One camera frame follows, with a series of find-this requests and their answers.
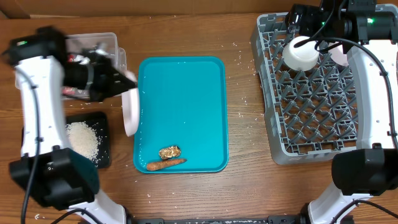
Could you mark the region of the red snack wrapper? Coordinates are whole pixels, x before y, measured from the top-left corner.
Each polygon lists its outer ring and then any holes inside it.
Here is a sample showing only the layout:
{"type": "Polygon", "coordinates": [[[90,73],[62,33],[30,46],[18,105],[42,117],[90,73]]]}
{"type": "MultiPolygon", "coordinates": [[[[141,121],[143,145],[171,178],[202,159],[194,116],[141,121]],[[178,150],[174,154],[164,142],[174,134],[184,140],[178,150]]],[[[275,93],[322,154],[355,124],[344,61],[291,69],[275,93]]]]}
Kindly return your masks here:
{"type": "MultiPolygon", "coordinates": [[[[74,62],[75,58],[76,58],[75,55],[70,54],[68,56],[68,61],[69,62],[74,62]]],[[[65,86],[65,87],[63,87],[62,93],[64,95],[74,95],[76,93],[76,88],[70,87],[70,86],[65,86]]]]}

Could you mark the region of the teal serving tray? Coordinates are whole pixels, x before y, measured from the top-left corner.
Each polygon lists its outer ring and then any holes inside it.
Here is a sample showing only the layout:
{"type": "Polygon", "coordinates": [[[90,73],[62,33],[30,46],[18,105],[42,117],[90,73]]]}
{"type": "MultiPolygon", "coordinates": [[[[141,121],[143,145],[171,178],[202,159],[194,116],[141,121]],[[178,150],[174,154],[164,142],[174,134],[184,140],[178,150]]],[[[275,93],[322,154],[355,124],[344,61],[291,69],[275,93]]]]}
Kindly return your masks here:
{"type": "Polygon", "coordinates": [[[229,161],[224,63],[213,56],[150,57],[139,66],[139,127],[133,163],[142,173],[159,151],[181,150],[183,164],[161,174],[220,172],[229,161]]]}

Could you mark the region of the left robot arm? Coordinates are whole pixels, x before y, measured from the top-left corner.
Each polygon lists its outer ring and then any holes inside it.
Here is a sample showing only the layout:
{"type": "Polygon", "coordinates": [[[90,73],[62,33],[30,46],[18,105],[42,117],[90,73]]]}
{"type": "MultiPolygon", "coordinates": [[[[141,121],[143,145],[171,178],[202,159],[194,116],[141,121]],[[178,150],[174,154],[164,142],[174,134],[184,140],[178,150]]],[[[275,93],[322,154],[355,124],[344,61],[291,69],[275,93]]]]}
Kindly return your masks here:
{"type": "Polygon", "coordinates": [[[88,63],[71,61],[67,36],[54,27],[11,40],[5,53],[15,70],[24,115],[21,158],[9,164],[9,172],[24,198],[88,223],[132,223],[128,209],[101,190],[95,165],[72,149],[62,89],[86,90],[91,102],[102,102],[137,93],[137,81],[117,70],[98,47],[83,50],[88,63]]]}

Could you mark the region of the pile of white rice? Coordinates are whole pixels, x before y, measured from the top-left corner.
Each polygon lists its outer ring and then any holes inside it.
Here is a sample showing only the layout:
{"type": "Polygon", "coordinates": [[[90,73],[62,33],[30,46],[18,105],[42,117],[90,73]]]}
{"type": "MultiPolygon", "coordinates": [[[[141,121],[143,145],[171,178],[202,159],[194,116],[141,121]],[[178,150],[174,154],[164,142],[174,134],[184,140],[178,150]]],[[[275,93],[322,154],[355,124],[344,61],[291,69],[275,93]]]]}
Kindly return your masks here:
{"type": "Polygon", "coordinates": [[[85,122],[74,122],[66,125],[66,132],[75,152],[91,161],[96,159],[100,140],[93,128],[85,122]]]}

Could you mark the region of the pale green bowl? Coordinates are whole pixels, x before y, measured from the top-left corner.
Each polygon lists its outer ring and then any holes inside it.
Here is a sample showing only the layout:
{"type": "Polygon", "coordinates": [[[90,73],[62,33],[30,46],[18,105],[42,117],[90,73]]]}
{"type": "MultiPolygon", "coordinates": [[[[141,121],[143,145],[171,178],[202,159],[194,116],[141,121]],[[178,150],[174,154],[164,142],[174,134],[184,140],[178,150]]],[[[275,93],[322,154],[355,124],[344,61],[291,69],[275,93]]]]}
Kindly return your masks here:
{"type": "Polygon", "coordinates": [[[315,49],[315,41],[294,47],[298,42],[307,39],[306,36],[295,37],[284,47],[282,57],[286,66],[296,71],[308,71],[315,67],[319,58],[319,52],[315,49]]]}

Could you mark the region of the black tray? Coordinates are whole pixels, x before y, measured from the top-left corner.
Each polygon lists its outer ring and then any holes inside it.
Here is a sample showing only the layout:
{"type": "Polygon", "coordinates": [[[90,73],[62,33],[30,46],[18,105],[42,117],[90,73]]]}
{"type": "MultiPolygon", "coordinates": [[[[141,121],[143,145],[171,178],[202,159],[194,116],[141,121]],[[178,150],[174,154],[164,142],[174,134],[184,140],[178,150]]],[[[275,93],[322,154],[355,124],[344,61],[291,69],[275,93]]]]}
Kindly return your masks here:
{"type": "Polygon", "coordinates": [[[62,110],[40,113],[40,130],[35,122],[28,122],[22,129],[21,156],[34,157],[36,135],[43,138],[40,153],[48,154],[69,149],[87,158],[96,168],[110,165],[109,127],[103,112],[78,114],[65,117],[62,110]]]}

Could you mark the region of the carrot piece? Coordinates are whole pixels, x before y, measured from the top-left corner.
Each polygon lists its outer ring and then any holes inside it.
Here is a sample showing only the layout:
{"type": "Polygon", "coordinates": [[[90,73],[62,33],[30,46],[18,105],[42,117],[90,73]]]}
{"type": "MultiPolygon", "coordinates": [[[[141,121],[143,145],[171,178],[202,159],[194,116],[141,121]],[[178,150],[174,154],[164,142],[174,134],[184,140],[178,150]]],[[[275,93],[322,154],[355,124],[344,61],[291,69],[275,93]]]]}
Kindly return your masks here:
{"type": "Polygon", "coordinates": [[[151,162],[146,165],[146,169],[148,171],[156,171],[156,170],[161,170],[165,169],[168,167],[176,166],[179,164],[183,164],[186,162],[186,159],[169,159],[169,160],[164,160],[164,161],[159,161],[159,162],[151,162]]]}

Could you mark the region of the brown food scrap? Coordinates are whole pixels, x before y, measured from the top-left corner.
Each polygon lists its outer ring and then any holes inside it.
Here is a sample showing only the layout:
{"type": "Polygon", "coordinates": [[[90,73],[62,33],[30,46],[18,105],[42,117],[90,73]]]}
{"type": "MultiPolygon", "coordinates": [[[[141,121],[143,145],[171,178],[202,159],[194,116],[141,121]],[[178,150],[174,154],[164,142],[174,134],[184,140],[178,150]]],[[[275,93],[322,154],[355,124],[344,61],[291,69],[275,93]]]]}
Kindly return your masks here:
{"type": "Polygon", "coordinates": [[[181,150],[178,146],[169,146],[159,151],[159,156],[162,160],[168,160],[174,157],[179,157],[181,150]]]}

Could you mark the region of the small white bowl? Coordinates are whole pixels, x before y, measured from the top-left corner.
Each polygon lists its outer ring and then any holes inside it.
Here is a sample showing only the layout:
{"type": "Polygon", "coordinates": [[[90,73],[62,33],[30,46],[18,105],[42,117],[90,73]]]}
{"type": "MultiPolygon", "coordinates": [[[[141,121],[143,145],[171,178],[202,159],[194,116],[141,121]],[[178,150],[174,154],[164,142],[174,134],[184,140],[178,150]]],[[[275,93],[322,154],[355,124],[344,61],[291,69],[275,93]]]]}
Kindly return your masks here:
{"type": "Polygon", "coordinates": [[[329,50],[329,53],[331,53],[331,59],[335,63],[341,66],[348,66],[348,60],[347,60],[347,55],[343,53],[343,47],[341,45],[329,50]]]}

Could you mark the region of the grey dishwasher rack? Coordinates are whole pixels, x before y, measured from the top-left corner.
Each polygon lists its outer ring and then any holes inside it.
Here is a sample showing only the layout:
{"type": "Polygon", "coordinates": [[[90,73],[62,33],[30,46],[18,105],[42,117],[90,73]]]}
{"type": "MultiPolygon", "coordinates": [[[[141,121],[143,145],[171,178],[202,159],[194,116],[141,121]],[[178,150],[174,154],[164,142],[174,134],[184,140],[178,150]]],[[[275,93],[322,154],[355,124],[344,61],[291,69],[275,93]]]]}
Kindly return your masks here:
{"type": "Polygon", "coordinates": [[[286,66],[284,47],[299,34],[288,33],[285,13],[257,18],[252,52],[265,102],[271,156],[277,164],[321,162],[356,149],[358,115],[350,66],[332,61],[327,42],[315,67],[286,66]]]}

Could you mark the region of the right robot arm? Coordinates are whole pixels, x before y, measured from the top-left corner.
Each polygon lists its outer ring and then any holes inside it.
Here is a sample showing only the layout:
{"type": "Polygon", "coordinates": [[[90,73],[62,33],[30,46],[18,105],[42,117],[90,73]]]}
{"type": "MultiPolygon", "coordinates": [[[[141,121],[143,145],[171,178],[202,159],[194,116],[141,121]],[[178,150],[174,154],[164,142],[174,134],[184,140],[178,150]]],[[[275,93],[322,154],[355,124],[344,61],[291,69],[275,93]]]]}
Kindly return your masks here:
{"type": "Polygon", "coordinates": [[[317,52],[342,46],[354,78],[358,115],[356,149],[337,154],[332,181],[305,205],[297,223],[352,223],[350,212],[397,188],[397,7],[376,1],[294,4],[285,17],[290,33],[317,52]]]}

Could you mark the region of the clear plastic bin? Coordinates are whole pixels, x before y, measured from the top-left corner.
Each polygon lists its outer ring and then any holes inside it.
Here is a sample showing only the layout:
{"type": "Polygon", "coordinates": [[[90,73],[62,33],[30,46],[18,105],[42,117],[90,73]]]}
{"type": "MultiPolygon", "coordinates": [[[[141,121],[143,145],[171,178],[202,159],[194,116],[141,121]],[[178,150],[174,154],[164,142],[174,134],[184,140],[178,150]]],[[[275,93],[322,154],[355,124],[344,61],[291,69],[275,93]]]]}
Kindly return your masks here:
{"type": "Polygon", "coordinates": [[[16,70],[22,102],[56,105],[64,97],[92,102],[86,90],[76,89],[74,95],[62,93],[68,56],[73,54],[74,62],[87,64],[90,60],[81,55],[84,49],[104,54],[118,70],[119,49],[114,33],[64,35],[53,27],[43,27],[34,35],[11,40],[6,53],[9,65],[16,70]]]}

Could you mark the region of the large white plate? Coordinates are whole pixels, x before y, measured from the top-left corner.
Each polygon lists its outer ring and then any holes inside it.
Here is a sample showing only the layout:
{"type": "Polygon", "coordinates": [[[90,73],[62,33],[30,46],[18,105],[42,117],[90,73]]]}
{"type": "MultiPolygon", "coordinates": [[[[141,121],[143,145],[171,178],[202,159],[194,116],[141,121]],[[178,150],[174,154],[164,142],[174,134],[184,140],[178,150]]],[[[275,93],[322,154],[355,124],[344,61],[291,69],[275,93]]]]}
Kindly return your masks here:
{"type": "Polygon", "coordinates": [[[124,129],[127,137],[135,135],[139,127],[139,89],[133,88],[121,94],[124,129]]]}

